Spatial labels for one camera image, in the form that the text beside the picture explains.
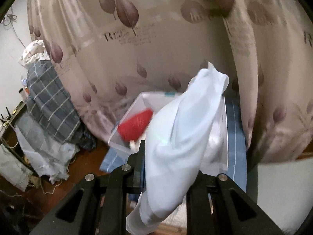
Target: curtain fold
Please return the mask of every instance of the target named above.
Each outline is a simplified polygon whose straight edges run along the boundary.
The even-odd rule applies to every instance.
[[[107,141],[142,91],[183,92],[212,62],[240,96],[252,163],[297,158],[312,139],[313,25],[297,0],[28,0],[42,39],[90,131]]]

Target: white cloth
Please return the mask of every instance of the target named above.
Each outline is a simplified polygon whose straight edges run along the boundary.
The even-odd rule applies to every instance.
[[[146,191],[126,219],[131,234],[151,233],[182,203],[198,174],[228,82],[228,76],[209,63],[185,93],[151,120],[146,134]]]
[[[36,61],[50,60],[42,40],[32,41],[23,51],[18,63],[28,69]]]

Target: brown floor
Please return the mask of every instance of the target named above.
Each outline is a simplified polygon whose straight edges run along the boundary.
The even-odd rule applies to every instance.
[[[97,148],[91,152],[86,150],[79,151],[76,155],[75,162],[69,166],[68,180],[63,180],[62,184],[56,187],[54,194],[43,194],[41,189],[32,188],[26,191],[26,198],[40,212],[47,214],[86,174],[105,174],[105,172],[99,170],[99,167],[106,153],[107,146],[101,141],[98,141]],[[49,192],[53,191],[55,185],[51,185],[49,181],[43,180],[42,182],[43,189]]]

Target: triangular cutout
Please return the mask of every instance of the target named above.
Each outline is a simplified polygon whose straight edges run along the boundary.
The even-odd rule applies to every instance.
[[[238,219],[243,222],[256,217],[256,212],[245,202],[243,198],[235,191],[230,190],[230,195],[232,197]]]
[[[56,217],[66,222],[73,222],[84,191],[78,190],[70,200],[57,212]]]

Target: gray plaid cloth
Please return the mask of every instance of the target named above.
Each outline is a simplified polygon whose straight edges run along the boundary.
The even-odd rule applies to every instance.
[[[52,63],[34,62],[26,81],[29,114],[59,143],[77,144],[82,137],[80,119]]]

